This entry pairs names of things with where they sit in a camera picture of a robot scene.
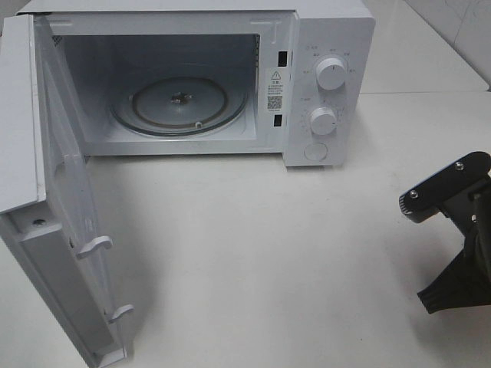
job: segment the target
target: microwave top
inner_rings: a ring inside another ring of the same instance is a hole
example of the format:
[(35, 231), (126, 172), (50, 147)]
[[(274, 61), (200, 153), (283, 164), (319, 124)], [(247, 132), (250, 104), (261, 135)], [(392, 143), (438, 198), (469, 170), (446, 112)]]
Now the microwave top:
[(372, 18), (362, 0), (32, 0), (19, 14), (291, 11), (300, 18)]

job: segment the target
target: control panel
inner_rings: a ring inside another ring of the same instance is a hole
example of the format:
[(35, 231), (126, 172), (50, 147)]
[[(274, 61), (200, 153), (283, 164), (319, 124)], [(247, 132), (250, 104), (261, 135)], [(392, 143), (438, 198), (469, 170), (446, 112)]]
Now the control panel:
[(344, 161), (373, 30), (373, 18), (301, 20), (283, 153), (287, 166)]

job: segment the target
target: screw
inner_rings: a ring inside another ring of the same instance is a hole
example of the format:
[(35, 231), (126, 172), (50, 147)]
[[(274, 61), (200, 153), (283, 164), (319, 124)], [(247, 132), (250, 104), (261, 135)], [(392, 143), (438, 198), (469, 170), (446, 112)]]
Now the screw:
[(44, 226), (46, 225), (46, 220), (43, 220), (42, 218), (38, 218), (37, 220), (34, 220), (32, 222), (32, 225), (37, 227), (37, 228), (40, 228), (41, 226)]

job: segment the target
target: rotary knob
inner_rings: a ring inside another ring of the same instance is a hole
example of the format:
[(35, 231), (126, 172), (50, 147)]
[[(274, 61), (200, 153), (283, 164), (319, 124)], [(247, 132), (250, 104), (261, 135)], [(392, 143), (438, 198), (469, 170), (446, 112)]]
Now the rotary knob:
[(312, 132), (318, 136), (325, 136), (332, 132), (338, 125), (338, 118), (329, 107), (319, 107), (308, 118)]
[(329, 56), (315, 68), (317, 83), (323, 90), (335, 90), (346, 81), (348, 64), (339, 56)]

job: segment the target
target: black clamp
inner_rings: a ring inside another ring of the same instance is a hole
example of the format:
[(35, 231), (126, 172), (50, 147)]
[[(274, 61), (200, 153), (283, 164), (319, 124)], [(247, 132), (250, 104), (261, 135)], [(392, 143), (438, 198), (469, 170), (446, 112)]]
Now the black clamp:
[(399, 198), (420, 223), (442, 212), (465, 237), (463, 250), (418, 297), (428, 313), (491, 304), (491, 156), (473, 152)]

